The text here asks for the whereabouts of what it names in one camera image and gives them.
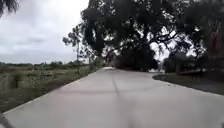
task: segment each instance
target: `bush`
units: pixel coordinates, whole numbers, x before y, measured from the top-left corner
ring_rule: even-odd
[[[116,67],[144,72],[157,69],[158,62],[154,59],[154,55],[155,52],[150,47],[130,46],[122,49],[117,57]]]
[[[10,89],[19,88],[19,81],[21,80],[21,74],[18,72],[14,72],[8,76],[8,87]]]
[[[167,58],[163,62],[163,67],[166,73],[175,72],[175,63],[171,59]]]

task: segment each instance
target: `sky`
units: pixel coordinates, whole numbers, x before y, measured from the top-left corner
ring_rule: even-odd
[[[0,19],[0,61],[42,63],[75,60],[62,38],[80,22],[88,0],[19,0],[16,13]]]

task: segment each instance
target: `shrub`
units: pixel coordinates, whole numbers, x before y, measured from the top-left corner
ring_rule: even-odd
[[[19,72],[13,72],[8,76],[8,87],[10,89],[19,88],[19,81],[21,80],[21,74]]]
[[[175,72],[175,63],[171,59],[167,58],[163,62],[163,67],[166,73]]]

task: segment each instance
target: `grassy field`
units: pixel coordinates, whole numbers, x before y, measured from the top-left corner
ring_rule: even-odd
[[[193,88],[196,90],[224,95],[224,83],[203,76],[161,74],[153,77],[156,80],[169,82],[179,86]]]
[[[23,70],[0,74],[0,112],[5,112],[87,75],[68,70]]]

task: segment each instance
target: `paved road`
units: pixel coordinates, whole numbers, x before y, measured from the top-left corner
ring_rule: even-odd
[[[5,114],[16,128],[221,128],[224,97],[104,69]]]

